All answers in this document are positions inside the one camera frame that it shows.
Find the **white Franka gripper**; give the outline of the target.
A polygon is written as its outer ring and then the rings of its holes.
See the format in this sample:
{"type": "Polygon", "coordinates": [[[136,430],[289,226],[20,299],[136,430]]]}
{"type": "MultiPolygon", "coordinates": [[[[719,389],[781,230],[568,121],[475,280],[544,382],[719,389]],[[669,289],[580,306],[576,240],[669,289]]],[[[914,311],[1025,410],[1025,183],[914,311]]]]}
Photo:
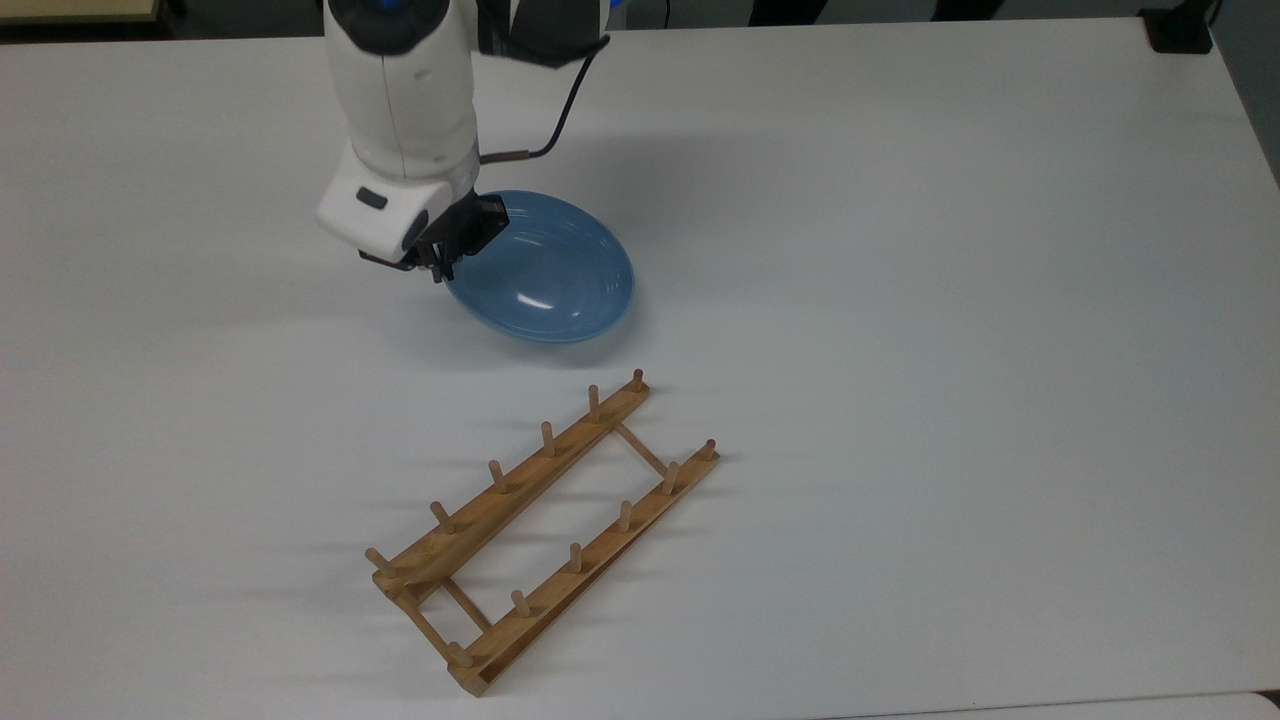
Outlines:
{"type": "Polygon", "coordinates": [[[358,156],[348,141],[317,208],[320,225],[371,263],[401,272],[430,270],[454,279],[461,255],[480,254],[509,225],[500,193],[475,193],[480,170],[474,143],[443,176],[394,179],[358,156]]]}

